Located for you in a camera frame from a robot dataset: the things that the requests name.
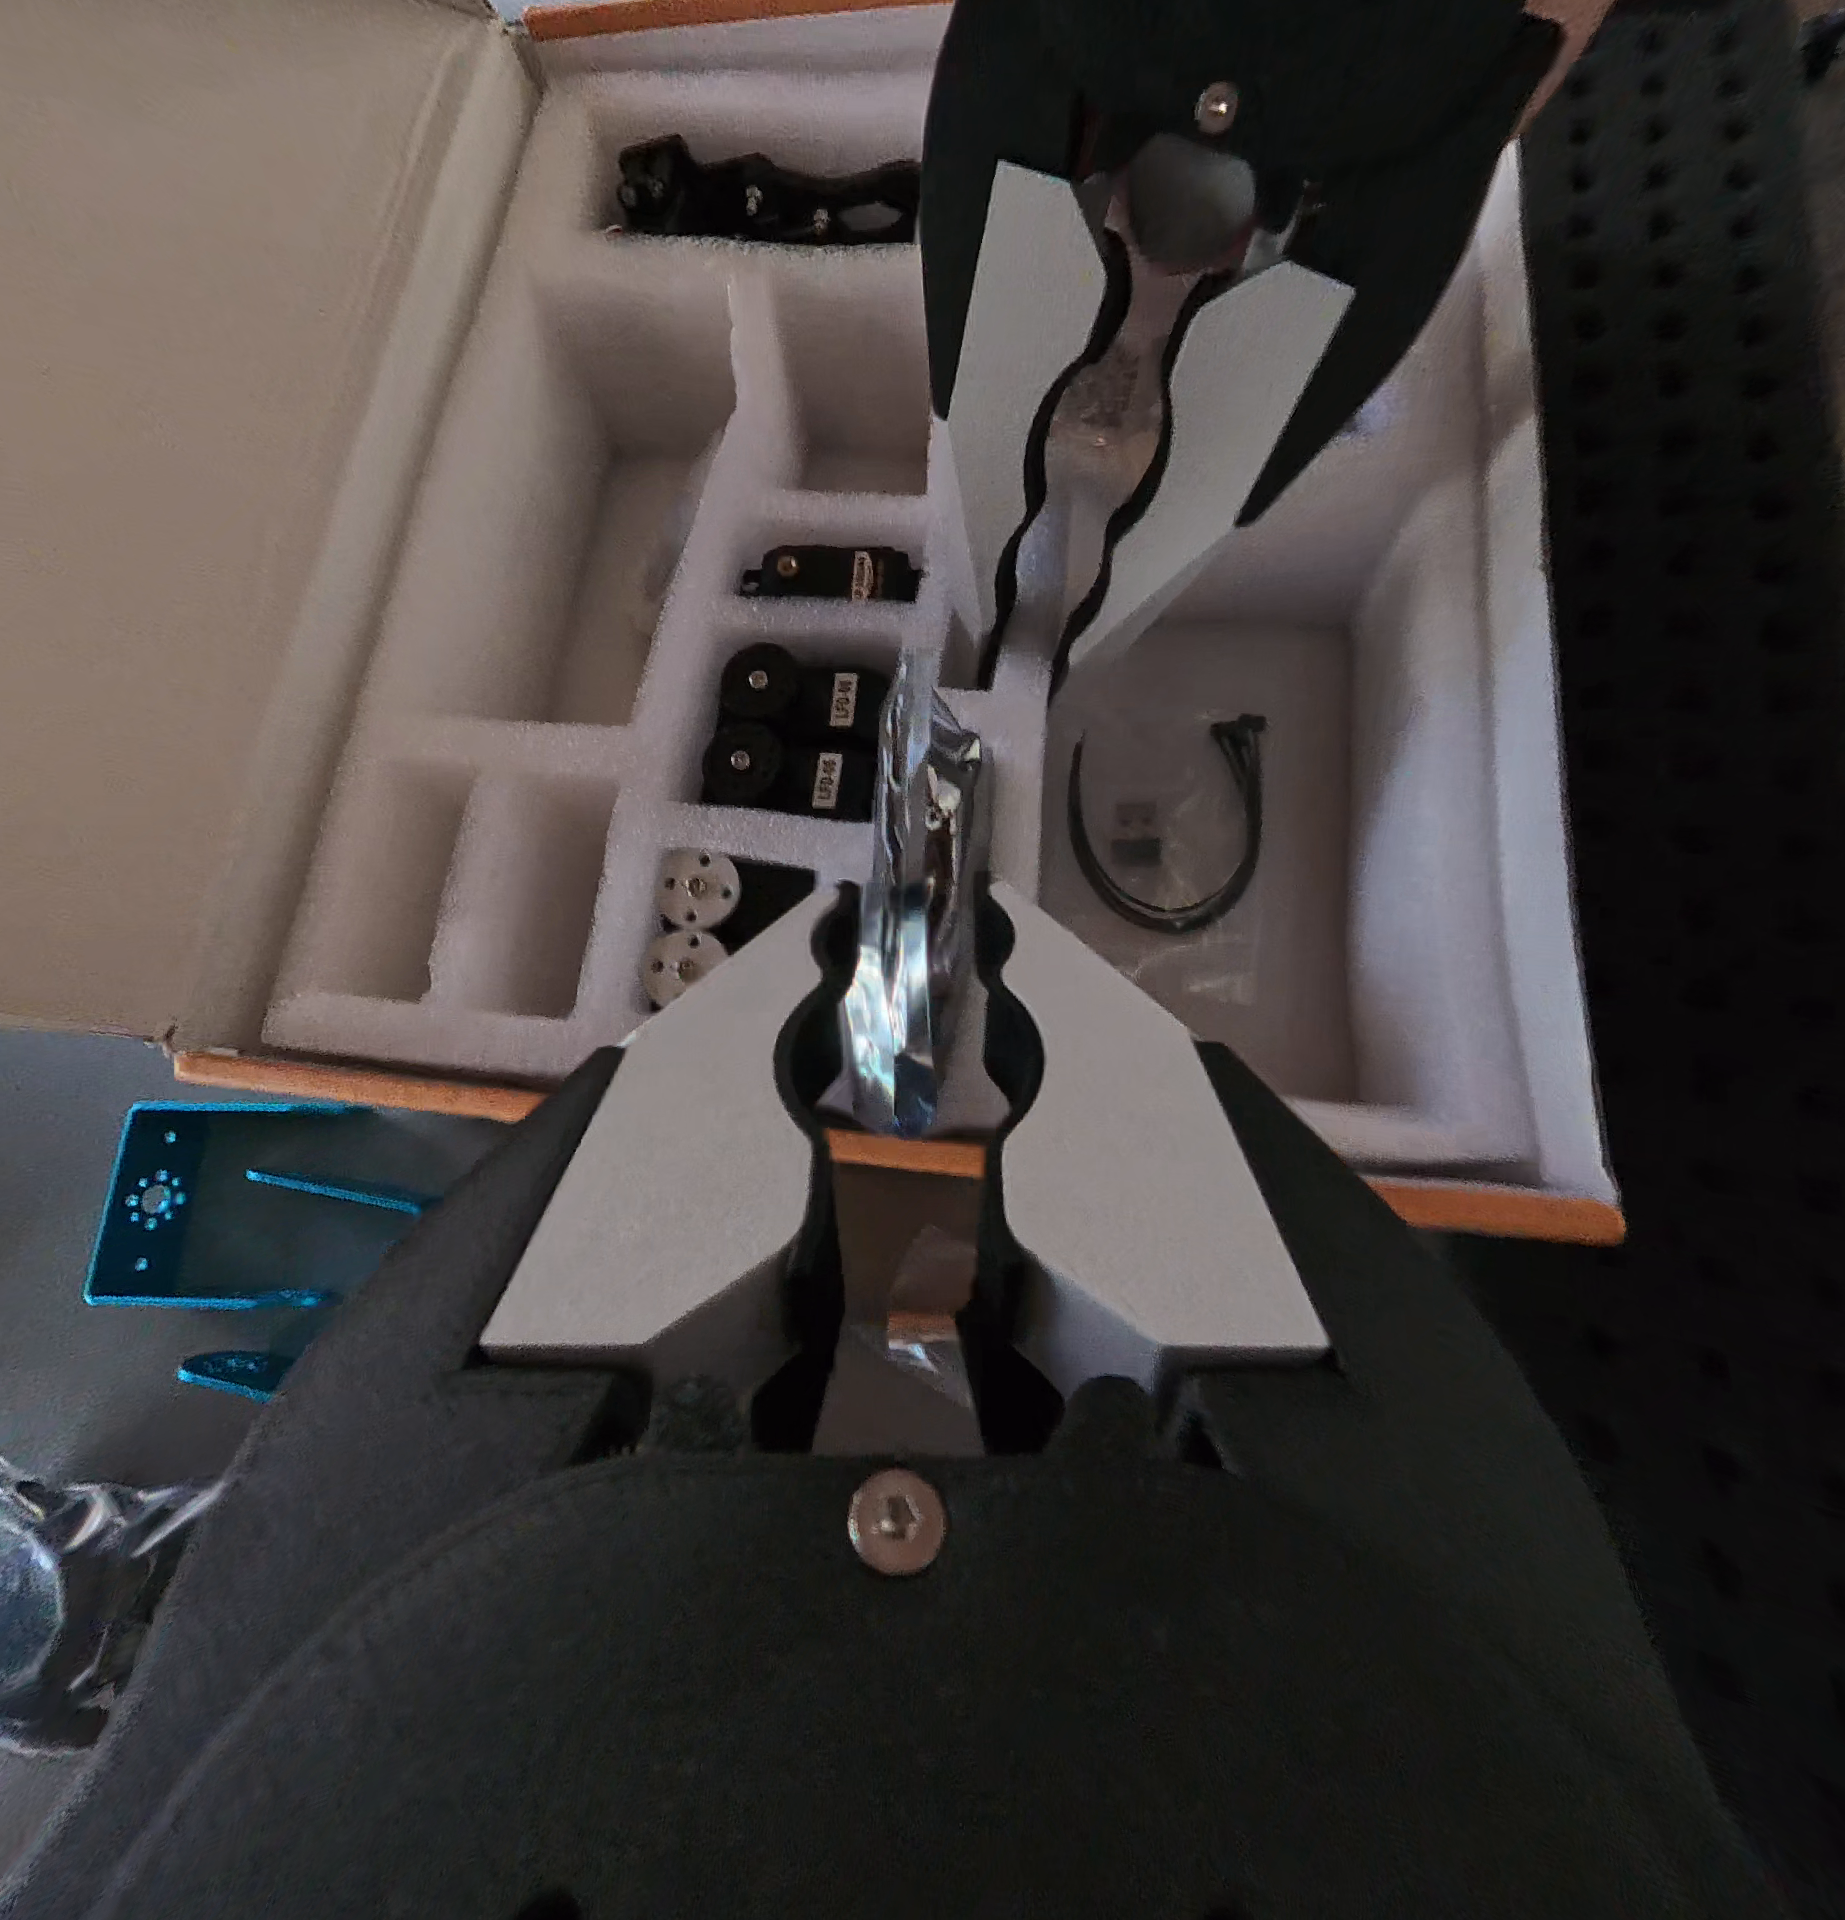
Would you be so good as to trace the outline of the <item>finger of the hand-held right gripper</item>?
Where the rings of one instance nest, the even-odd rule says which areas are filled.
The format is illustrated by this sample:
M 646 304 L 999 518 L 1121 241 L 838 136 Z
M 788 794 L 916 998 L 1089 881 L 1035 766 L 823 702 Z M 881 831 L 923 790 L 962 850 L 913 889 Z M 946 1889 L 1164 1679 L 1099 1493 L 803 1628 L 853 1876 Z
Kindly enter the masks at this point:
M 1212 563 L 1354 298 L 1294 262 L 1195 282 L 1166 343 L 1155 457 L 1103 529 L 1102 571 L 1059 643 L 1054 691 L 1125 652 Z
M 979 251 L 979 681 L 1022 598 L 1018 563 L 1050 494 L 1050 424 L 1125 295 L 1068 179 L 1000 160 Z

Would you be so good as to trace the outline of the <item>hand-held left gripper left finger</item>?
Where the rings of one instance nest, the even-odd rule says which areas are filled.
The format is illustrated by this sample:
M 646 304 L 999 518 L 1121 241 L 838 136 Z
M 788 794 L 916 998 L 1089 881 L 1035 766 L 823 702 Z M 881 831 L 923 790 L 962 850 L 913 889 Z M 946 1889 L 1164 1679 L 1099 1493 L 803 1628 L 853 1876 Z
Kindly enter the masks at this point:
M 813 1431 L 839 1344 L 829 1144 L 859 889 L 819 887 L 624 1043 L 478 1337 L 526 1367 L 714 1381 Z

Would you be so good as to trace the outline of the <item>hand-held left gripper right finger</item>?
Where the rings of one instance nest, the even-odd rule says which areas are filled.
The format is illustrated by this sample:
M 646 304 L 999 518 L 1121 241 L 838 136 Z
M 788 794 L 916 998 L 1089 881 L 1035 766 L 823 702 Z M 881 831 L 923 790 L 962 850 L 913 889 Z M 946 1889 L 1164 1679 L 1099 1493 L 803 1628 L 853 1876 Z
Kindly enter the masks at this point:
M 1328 1354 L 1191 1030 L 1033 898 L 979 901 L 1005 1344 L 1061 1398 Z

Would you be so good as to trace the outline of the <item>small clear plastic bag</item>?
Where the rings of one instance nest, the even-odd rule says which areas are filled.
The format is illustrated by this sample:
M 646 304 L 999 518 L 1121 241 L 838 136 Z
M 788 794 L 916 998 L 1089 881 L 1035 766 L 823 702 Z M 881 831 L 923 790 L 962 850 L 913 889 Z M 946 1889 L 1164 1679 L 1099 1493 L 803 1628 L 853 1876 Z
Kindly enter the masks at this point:
M 896 669 L 870 800 L 841 1069 L 864 1132 L 918 1141 L 945 1097 L 990 852 L 990 755 L 949 707 L 928 654 L 906 652 Z

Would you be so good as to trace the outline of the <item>orange cardboard box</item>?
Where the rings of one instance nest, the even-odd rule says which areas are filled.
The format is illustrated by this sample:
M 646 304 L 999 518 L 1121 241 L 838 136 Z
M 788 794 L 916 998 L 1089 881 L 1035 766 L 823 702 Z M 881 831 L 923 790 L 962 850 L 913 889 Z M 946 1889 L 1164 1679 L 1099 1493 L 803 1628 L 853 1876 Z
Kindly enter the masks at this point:
M 934 24 L 915 145 L 839 171 L 768 159 L 824 176 L 916 162 L 954 6 L 0 4 L 0 1024 L 129 1036 L 263 1091 L 357 1093 L 371 1069 L 387 1099 L 435 1105 L 408 1083 L 421 1071 L 490 1116 L 528 1105 L 494 1085 L 566 1071 L 480 1079 L 259 1040 L 535 102 L 624 36 L 915 13 Z M 1514 136 L 1605 13 L 1524 8 L 1562 47 Z M 1524 206 L 1514 136 L 1492 179 L 1514 152 Z M 1125 295 L 1057 407 L 1031 533 L 1089 376 L 1131 354 L 1155 421 L 1102 464 L 1083 593 L 1041 616 L 1047 706 L 1103 529 L 1155 457 L 1177 312 L 1206 275 L 1294 262 L 1305 215 L 1272 216 L 1244 160 L 1181 136 L 1068 183 Z M 975 379 L 937 417 L 923 304 L 986 687 L 979 294 L 969 343 Z M 1615 1179 L 1599 1204 L 1354 1168 L 1424 1227 L 1588 1244 L 1624 1231 Z

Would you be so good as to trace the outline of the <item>black servo with silver horn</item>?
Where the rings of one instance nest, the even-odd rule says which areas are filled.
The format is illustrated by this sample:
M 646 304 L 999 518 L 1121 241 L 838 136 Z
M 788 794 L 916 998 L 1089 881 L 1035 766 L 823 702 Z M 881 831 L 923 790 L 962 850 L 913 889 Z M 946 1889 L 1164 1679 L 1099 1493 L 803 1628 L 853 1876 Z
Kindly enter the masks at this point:
M 664 852 L 654 887 L 660 929 L 708 932 L 734 950 L 813 891 L 808 868 L 712 848 Z
M 744 928 L 734 934 L 705 928 L 658 929 L 640 961 L 645 1007 L 652 1014 L 670 1007 L 753 938 L 756 932 Z

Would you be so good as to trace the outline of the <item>black robot claw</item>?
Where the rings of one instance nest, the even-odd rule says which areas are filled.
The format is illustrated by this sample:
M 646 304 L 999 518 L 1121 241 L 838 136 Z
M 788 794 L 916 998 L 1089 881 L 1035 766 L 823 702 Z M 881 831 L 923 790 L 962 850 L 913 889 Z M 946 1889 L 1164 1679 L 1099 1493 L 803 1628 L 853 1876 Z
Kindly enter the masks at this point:
M 702 160 L 682 136 L 658 136 L 622 148 L 617 169 L 617 224 L 640 235 L 782 248 L 915 241 L 918 167 L 913 160 L 824 176 L 762 155 Z

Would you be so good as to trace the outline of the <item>small black servo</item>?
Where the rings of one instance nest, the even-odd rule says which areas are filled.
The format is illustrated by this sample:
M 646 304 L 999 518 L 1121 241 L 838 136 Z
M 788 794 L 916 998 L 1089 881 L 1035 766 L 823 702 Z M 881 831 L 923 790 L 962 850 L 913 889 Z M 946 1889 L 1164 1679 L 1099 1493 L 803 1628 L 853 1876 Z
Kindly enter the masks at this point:
M 836 601 L 913 605 L 923 568 L 900 547 L 859 542 L 783 542 L 739 576 L 746 601 Z

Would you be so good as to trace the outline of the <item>white foam insert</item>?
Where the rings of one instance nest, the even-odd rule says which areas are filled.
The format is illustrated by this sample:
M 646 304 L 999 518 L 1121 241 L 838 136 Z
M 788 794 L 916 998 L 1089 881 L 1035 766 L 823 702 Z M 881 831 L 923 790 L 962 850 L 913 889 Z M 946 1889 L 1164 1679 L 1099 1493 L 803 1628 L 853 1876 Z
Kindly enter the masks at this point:
M 1344 434 L 1047 706 L 1131 354 L 1057 422 L 1018 639 L 976 683 L 915 248 L 626 237 L 617 157 L 823 171 L 922 124 L 926 16 L 624 36 L 554 76 L 444 403 L 259 1021 L 271 1052 L 549 1079 L 645 1021 L 667 850 L 856 878 L 867 824 L 700 804 L 732 654 L 934 658 L 992 864 L 1350 1163 L 1613 1201 L 1572 913 L 1519 157 Z M 746 601 L 783 542 L 900 547 L 913 605 Z M 1109 859 L 1116 802 L 1164 862 Z

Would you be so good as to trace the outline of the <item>black perforated panel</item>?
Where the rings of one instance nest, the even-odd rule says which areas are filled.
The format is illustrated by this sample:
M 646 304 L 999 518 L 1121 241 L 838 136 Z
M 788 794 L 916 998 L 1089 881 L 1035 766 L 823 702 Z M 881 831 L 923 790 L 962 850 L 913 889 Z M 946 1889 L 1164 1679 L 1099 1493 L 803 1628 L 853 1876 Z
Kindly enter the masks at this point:
M 1627 1241 L 1493 1300 L 1725 1796 L 1845 1916 L 1845 506 L 1784 4 L 1615 4 L 1524 187 Z

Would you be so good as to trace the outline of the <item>clear bag of black parts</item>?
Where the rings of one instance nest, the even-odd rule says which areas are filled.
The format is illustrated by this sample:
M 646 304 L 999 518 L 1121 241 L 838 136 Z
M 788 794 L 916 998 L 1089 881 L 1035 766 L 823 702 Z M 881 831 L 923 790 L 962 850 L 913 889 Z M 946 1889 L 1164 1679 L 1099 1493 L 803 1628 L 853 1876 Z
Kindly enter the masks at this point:
M 0 1454 L 0 1748 L 93 1746 L 224 1487 L 54 1482 Z

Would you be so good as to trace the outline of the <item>blue double metal bracket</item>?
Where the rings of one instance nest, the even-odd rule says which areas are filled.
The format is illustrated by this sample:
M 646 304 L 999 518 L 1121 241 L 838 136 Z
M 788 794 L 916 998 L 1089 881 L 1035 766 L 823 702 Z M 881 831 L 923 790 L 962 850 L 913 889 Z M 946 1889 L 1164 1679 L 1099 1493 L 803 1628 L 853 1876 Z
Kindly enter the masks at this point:
M 142 1102 L 122 1122 L 84 1296 L 243 1315 L 178 1363 L 269 1402 L 331 1311 L 453 1181 L 408 1122 L 336 1102 Z

